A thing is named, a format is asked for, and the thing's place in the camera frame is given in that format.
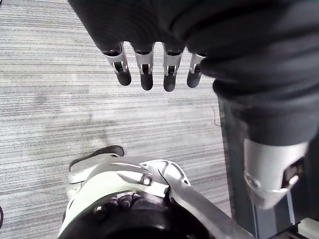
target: metal bracket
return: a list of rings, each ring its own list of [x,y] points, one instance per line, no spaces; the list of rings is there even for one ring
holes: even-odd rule
[[[204,59],[204,56],[200,56],[198,54],[192,54],[191,59],[190,59],[190,66],[189,66],[189,70],[192,74],[195,73],[195,68],[196,65],[200,64],[200,62]]]
[[[166,76],[168,76],[168,67],[169,66],[174,66],[175,68],[174,68],[173,76],[176,76],[178,68],[179,68],[180,60],[181,60],[181,57],[183,55],[184,50],[180,54],[178,54],[176,56],[171,56],[171,55],[168,55],[166,53],[164,44],[163,44],[163,48],[164,48],[164,53],[163,53],[164,74]]]
[[[124,50],[124,45],[123,42],[121,42],[121,53],[117,56],[108,56],[105,55],[106,58],[108,59],[110,65],[113,67],[113,70],[115,73],[119,73],[118,69],[116,69],[115,63],[121,63],[123,67],[123,71],[127,72],[128,70],[128,61],[126,58],[125,50]]]
[[[152,51],[149,54],[139,54],[135,52],[136,62],[141,75],[144,75],[142,65],[149,66],[149,74],[153,71],[153,58],[154,58],[154,45]]]

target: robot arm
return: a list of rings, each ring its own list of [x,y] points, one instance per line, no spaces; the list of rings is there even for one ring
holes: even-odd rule
[[[294,185],[294,165],[319,123],[319,3],[312,0],[69,0],[120,84],[135,51],[143,89],[153,86],[153,45],[163,42],[166,91],[183,49],[193,52],[187,84],[201,73],[246,127],[245,179],[253,202],[273,207]]]
[[[58,239],[252,239],[169,160],[100,154],[69,173]]]

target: floor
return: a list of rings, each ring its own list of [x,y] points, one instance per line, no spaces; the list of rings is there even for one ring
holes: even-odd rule
[[[176,161],[193,187],[230,214],[217,97],[212,79],[145,92],[126,44],[132,83],[121,86],[66,0],[3,0],[0,6],[0,238],[53,239],[67,204],[68,164],[119,144],[127,155]]]

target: black fabric sleeve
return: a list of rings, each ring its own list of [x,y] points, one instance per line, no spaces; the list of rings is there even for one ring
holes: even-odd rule
[[[162,27],[206,54],[201,71],[247,125],[248,137],[292,145],[319,124],[319,2],[180,1],[157,4]]]

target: black fingertip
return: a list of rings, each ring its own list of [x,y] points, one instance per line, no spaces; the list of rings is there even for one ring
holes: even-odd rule
[[[132,81],[131,74],[128,69],[126,72],[124,72],[123,70],[119,71],[117,77],[122,86],[128,86]]]
[[[164,89],[167,92],[171,92],[175,89],[176,76],[168,75],[164,76]]]
[[[200,81],[200,71],[195,70],[195,72],[192,74],[190,71],[188,72],[187,76],[187,85],[190,88],[195,88],[198,86],[199,81]]]
[[[141,75],[141,85],[144,90],[149,91],[153,87],[153,74],[144,72]]]

